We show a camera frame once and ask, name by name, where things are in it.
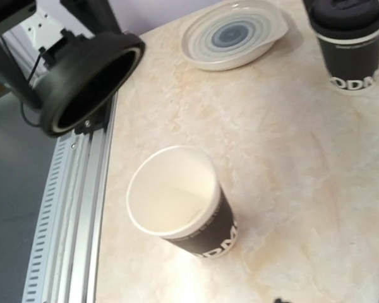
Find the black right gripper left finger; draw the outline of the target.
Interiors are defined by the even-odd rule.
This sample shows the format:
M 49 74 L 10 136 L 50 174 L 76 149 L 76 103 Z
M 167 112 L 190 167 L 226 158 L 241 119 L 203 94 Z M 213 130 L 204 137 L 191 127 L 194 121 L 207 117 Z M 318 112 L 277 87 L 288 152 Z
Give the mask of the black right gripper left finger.
M 289 300 L 284 300 L 284 299 L 282 299 L 282 298 L 276 298 L 275 300 L 274 300 L 274 303 L 291 303 L 291 301 L 289 301 Z

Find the black paper coffee cup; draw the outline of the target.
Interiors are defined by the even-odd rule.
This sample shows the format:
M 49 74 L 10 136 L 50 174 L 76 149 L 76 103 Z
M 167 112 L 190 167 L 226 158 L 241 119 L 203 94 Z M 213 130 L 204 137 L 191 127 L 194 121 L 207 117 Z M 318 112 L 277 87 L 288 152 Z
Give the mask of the black paper coffee cup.
M 379 75 L 379 29 L 356 39 L 333 39 L 317 35 L 328 83 L 344 95 L 370 91 Z

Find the black plastic cup lid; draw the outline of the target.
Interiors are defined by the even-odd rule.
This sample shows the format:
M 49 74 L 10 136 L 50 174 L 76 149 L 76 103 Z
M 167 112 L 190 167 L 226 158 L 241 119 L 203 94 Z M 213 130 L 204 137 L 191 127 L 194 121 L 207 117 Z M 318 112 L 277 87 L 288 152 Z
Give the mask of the black plastic cup lid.
M 379 30 L 379 1 L 314 1 L 308 16 L 319 35 L 358 39 Z

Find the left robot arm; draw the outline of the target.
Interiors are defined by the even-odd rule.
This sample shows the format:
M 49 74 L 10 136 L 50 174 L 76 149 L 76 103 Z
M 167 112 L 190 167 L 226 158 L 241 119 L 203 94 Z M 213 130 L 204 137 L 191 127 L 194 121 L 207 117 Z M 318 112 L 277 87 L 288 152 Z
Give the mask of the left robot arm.
M 120 33 L 109 1 L 61 1 L 75 19 L 94 35 Z M 64 25 L 37 5 L 36 1 L 0 1 L 0 36 L 21 26 L 35 50 L 45 54 L 67 34 Z M 38 98 L 22 70 L 0 44 L 0 84 L 8 87 L 24 104 L 41 109 Z

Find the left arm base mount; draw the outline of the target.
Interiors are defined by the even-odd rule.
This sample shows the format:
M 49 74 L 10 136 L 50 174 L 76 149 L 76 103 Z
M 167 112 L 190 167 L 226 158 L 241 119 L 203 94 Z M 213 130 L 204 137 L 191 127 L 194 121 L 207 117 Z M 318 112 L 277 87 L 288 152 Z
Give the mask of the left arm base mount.
M 94 112 L 89 118 L 75 127 L 74 132 L 79 134 L 90 134 L 99 129 L 106 129 L 110 120 L 111 106 L 104 105 L 98 111 Z

